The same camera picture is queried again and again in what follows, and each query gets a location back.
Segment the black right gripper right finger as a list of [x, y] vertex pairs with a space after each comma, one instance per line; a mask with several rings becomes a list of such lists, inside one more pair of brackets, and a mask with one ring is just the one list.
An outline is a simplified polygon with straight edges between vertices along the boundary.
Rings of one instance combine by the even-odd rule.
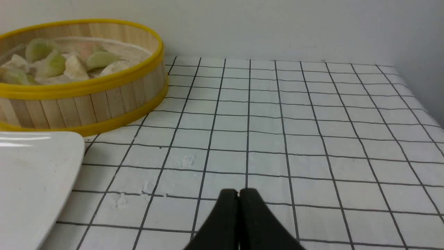
[[242, 189], [238, 200], [241, 250], [304, 250], [273, 215], [256, 189]]

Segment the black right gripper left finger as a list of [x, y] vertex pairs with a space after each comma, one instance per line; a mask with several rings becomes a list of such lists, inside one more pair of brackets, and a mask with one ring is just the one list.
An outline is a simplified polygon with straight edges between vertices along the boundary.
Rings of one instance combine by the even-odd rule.
[[223, 189], [198, 233], [185, 250], [237, 250], [238, 193]]

